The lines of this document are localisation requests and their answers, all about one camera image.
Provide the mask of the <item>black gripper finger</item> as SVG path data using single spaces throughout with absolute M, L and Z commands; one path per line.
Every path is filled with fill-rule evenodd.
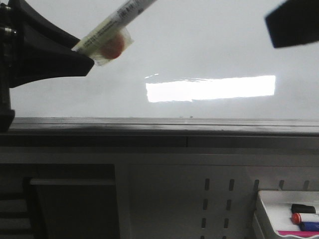
M 265 16 L 274 48 L 318 42 L 319 1 L 287 0 Z
M 24 0 L 10 0 L 18 32 L 17 62 L 9 86 L 38 80 L 86 76 L 94 61 L 72 50 L 79 39 L 57 27 Z

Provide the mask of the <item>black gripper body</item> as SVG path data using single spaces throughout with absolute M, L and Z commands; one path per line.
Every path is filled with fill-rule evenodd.
M 11 21 L 12 9 L 0 3 L 0 130 L 8 131 L 15 111 L 11 109 L 9 82 L 14 62 L 15 29 Z

